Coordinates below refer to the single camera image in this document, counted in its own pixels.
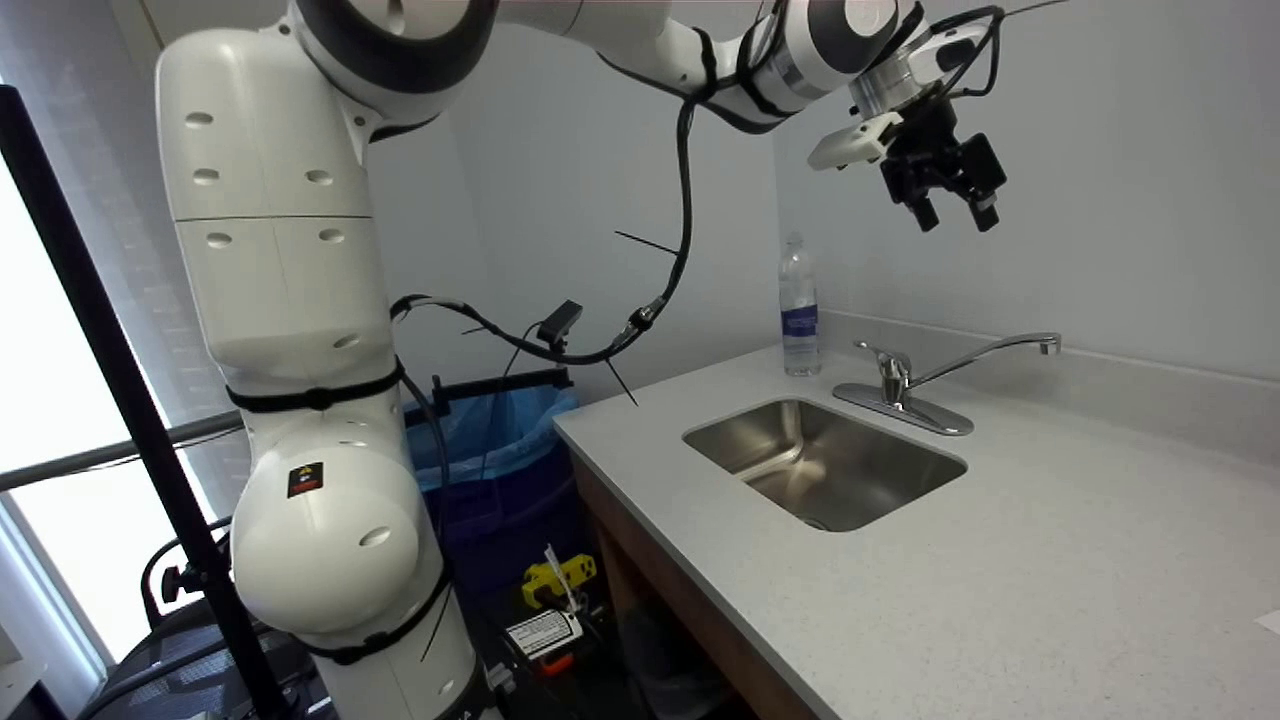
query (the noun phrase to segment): chrome faucet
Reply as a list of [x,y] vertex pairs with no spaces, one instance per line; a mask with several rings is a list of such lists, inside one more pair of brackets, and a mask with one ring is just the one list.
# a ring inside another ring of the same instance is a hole
[[952,374],[994,350],[1003,350],[1003,349],[1042,349],[1042,357],[1056,357],[1061,350],[1061,334],[1056,330],[1032,330],[1032,334],[1003,334],[995,345],[983,345],[937,370],[926,370],[918,374],[912,358],[904,350],[889,350],[889,349],[876,349],[869,341],[853,341],[853,349],[869,350],[882,366],[882,388],[873,383],[838,383],[838,397],[858,402],[858,407],[869,407],[869,410],[882,410],[882,415],[897,415],[904,423],[918,423],[918,427],[929,427],[929,433],[939,433],[939,434],[969,434],[974,433],[974,418],[969,415],[956,415],[939,402],[929,402],[929,400],[918,400],[912,388],[926,388],[939,374]]

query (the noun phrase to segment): water bottle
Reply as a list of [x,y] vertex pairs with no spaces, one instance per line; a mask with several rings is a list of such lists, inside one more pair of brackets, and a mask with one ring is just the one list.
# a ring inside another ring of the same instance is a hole
[[805,247],[805,235],[783,241],[783,263],[778,280],[779,280],[779,314],[783,314],[783,370],[815,374],[826,366],[826,345],[820,345],[812,250]]

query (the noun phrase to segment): blue container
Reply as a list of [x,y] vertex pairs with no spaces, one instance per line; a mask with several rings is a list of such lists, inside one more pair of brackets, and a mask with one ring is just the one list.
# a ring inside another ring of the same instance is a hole
[[552,545],[585,549],[585,508],[574,489],[557,415],[577,407],[567,388],[516,388],[453,400],[446,427],[449,483],[430,423],[409,423],[409,456],[430,496],[442,549],[468,608],[503,618],[525,568]]

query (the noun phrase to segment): sink basin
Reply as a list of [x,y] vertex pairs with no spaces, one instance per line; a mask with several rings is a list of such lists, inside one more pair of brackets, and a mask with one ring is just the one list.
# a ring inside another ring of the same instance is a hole
[[820,530],[864,527],[966,477],[952,456],[805,400],[729,415],[683,443]]

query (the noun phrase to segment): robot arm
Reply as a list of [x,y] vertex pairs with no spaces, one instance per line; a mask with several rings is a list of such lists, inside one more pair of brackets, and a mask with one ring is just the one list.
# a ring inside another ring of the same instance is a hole
[[826,142],[826,165],[882,159],[918,213],[933,185],[989,209],[995,185],[969,169],[980,151],[956,151],[950,92],[918,69],[919,16],[918,0],[779,0],[712,38],[666,0],[293,0],[265,30],[198,30],[159,54],[170,213],[254,443],[238,588],[311,644],[344,716],[460,716],[477,688],[404,456],[370,142],[436,118],[510,20],[744,131],[853,83],[864,126]]
[[396,131],[449,107],[484,54],[493,23],[582,38],[616,73],[698,94],[740,131],[774,131],[812,100],[853,86],[860,123],[812,155],[815,169],[883,165],[897,204],[937,227],[929,188],[995,222],[1003,169],[983,137],[962,142],[956,58],[980,51],[974,29],[929,29],[918,0],[779,0],[744,35],[712,38],[669,16],[669,0],[298,0],[293,23],[316,69]]

